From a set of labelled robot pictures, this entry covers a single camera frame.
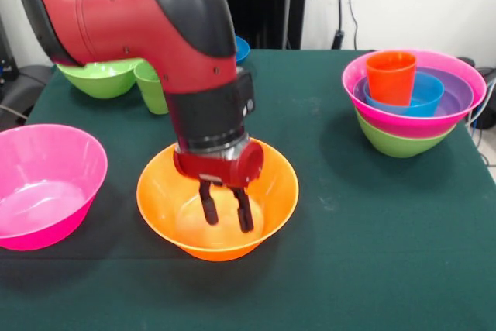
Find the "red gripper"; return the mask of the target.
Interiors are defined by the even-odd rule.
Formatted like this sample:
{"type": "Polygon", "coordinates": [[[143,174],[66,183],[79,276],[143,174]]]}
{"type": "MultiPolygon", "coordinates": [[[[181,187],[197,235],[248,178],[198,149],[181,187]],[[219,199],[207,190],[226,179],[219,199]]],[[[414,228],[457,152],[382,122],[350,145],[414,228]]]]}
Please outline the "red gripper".
{"type": "Polygon", "coordinates": [[[206,222],[214,226],[219,222],[215,202],[210,194],[211,182],[231,187],[239,203],[237,209],[243,233],[253,230],[250,200],[243,188],[260,176],[264,165],[262,146],[255,140],[242,140],[234,147],[216,153],[191,153],[174,149],[177,171],[191,179],[200,180],[199,196],[206,222]]]}

